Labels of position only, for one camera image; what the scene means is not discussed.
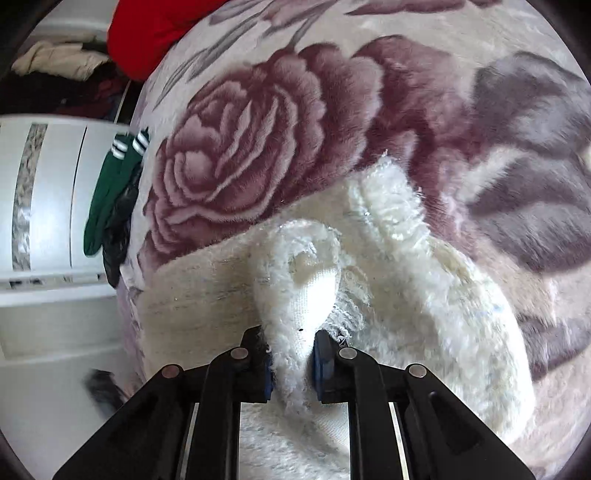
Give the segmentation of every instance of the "floor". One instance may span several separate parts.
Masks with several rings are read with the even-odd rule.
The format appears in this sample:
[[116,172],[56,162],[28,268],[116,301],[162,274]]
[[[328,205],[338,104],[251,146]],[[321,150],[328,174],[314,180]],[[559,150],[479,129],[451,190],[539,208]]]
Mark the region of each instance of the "floor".
[[83,387],[90,369],[129,378],[116,299],[0,309],[0,429],[36,480],[102,425]]

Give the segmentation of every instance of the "white cabinet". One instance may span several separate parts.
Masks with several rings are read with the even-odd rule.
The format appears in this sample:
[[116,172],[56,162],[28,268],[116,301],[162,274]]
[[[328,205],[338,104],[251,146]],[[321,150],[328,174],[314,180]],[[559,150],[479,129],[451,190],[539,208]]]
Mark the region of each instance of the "white cabinet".
[[0,306],[114,294],[102,253],[85,257],[83,235],[105,155],[127,130],[66,116],[0,116]]

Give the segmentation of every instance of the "fleece blanket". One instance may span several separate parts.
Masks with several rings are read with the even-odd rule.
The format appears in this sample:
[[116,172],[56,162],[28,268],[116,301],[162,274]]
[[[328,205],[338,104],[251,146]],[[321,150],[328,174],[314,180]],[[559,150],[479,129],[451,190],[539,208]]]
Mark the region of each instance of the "fleece blanket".
[[433,235],[508,298],[537,403],[511,447],[551,478],[591,420],[590,108],[578,65],[522,0],[228,2],[138,105],[153,141],[123,271],[130,348],[146,365],[142,291],[165,322],[192,255],[388,153]]

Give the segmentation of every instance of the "red cloth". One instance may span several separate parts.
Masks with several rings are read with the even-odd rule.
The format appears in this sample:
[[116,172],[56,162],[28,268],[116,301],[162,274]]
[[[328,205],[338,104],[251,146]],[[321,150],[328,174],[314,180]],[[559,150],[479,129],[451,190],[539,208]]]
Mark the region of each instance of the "red cloth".
[[133,80],[147,80],[195,23],[226,0],[119,0],[109,28],[109,55]]

